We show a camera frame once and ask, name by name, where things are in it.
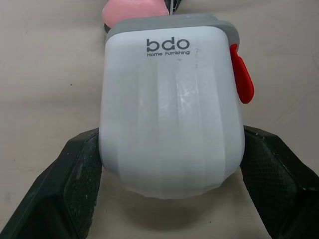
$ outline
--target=container lid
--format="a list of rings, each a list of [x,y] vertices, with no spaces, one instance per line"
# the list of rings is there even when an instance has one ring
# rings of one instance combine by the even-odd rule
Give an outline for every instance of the container lid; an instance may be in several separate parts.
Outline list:
[[[228,37],[229,47],[233,44],[237,44],[238,50],[239,34],[235,26],[227,21],[218,20],[215,16],[208,13],[177,14],[126,19],[117,23],[109,31],[106,40],[123,32],[195,26],[213,26],[223,30]]]

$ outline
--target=red tab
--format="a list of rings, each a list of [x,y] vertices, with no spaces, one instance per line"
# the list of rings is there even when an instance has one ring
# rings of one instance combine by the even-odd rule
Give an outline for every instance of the red tab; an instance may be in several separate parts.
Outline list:
[[[242,103],[248,104],[254,97],[254,85],[241,57],[237,54],[237,44],[230,46],[230,56],[233,63],[237,93]]]

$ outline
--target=black object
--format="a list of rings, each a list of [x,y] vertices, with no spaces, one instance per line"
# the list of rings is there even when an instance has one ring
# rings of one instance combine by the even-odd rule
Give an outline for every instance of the black object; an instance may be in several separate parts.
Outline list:
[[[171,0],[164,0],[165,1],[165,5],[168,9],[168,11],[170,11],[170,3],[171,3]],[[181,0],[173,0],[174,1],[174,4],[173,4],[173,11],[176,11],[180,5],[180,2]]]
[[[319,178],[275,135],[245,127],[244,183],[273,239],[319,238]],[[0,239],[84,239],[101,179],[98,129],[71,139]]]
[[[59,157],[35,180],[0,238],[86,238],[101,173],[98,129],[71,139]]]

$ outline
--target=gray surface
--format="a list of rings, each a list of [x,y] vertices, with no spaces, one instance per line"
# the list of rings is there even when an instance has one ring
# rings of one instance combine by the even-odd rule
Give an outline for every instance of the gray surface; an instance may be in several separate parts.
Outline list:
[[[99,126],[104,4],[0,1],[0,229],[66,141]],[[183,0],[178,11],[236,26],[256,88],[244,123],[278,134],[319,174],[319,1]],[[163,202],[103,174],[89,238],[269,239],[241,180]]]
[[[239,34],[235,26],[229,22],[218,20],[208,13],[175,14],[148,18],[126,19],[117,23],[107,34],[107,40],[116,34],[129,31],[156,30],[167,28],[182,28],[192,26],[214,26],[223,30],[229,41],[229,46],[237,44],[239,48]]]

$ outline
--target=pink sponge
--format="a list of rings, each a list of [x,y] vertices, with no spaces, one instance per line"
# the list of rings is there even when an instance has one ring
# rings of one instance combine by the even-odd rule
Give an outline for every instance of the pink sponge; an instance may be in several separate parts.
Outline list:
[[[164,0],[109,0],[102,11],[105,24],[112,28],[127,18],[169,15]]]

